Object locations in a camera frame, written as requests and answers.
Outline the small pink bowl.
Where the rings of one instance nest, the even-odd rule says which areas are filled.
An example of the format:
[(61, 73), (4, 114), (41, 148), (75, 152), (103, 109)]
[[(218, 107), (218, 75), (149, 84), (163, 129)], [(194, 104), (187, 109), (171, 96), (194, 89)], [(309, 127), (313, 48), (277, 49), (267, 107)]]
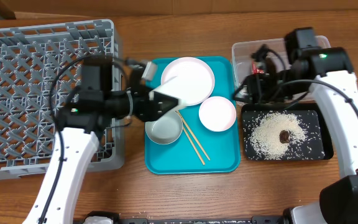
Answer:
[(237, 119), (235, 106), (221, 96), (212, 96), (202, 102), (198, 114), (202, 125), (214, 132), (228, 130)]

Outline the white cup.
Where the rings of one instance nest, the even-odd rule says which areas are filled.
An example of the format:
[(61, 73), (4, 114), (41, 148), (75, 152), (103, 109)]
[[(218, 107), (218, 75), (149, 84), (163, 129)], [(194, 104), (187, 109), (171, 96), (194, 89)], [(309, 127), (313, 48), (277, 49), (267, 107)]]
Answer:
[(184, 100), (181, 97), (181, 93), (180, 93), (183, 84), (184, 84), (184, 79), (180, 78), (179, 76), (173, 77), (168, 81), (166, 81), (164, 84), (161, 84), (157, 88), (153, 89), (149, 93), (149, 99), (155, 100), (157, 98), (156, 97), (157, 93), (161, 93), (167, 96), (172, 96), (178, 99), (178, 106), (175, 106), (173, 110), (175, 111), (182, 110), (186, 108), (186, 100)]

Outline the brown food scrap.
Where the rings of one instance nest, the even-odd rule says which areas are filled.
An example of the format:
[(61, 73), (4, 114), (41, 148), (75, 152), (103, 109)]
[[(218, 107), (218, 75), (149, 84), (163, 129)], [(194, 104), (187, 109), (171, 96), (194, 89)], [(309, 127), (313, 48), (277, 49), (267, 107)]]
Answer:
[(279, 139), (282, 144), (289, 144), (291, 143), (292, 139), (292, 132), (288, 130), (282, 130), (279, 134)]

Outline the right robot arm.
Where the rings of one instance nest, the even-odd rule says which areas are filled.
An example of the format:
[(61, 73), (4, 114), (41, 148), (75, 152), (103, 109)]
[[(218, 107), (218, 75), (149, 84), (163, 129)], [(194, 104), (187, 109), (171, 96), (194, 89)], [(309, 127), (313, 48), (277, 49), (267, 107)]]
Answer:
[(233, 94), (252, 160), (324, 159), (336, 150), (341, 178), (315, 203), (277, 223), (358, 223), (358, 89), (348, 54), (319, 46), (310, 27), (282, 39), (285, 56), (259, 41)]

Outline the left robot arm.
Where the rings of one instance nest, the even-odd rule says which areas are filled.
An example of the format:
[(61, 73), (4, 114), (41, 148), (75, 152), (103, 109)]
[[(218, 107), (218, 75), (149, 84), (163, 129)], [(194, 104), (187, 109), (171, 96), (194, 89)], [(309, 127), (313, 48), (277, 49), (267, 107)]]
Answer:
[(167, 94), (167, 85), (151, 89), (142, 81), (156, 71), (152, 62), (112, 55), (79, 57), (61, 71), (81, 63), (81, 83), (67, 96), (65, 106), (51, 117), (55, 142), (50, 164), (26, 223), (72, 223), (86, 170), (100, 139), (113, 119), (138, 117), (156, 121), (164, 114), (185, 108), (183, 99)]

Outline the grey bowl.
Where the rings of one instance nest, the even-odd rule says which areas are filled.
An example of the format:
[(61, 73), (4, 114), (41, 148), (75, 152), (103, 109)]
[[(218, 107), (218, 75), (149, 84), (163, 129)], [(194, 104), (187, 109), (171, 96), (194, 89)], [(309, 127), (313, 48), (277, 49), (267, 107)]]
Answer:
[(145, 123), (147, 137), (157, 144), (171, 144), (182, 134), (183, 123), (175, 111), (166, 113), (156, 121)]

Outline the red snack wrapper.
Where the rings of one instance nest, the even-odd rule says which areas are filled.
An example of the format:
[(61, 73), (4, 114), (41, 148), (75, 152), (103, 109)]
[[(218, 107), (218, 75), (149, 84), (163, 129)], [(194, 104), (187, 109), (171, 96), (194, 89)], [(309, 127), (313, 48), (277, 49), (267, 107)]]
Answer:
[(262, 62), (252, 62), (252, 73), (253, 74), (264, 74), (264, 64)]

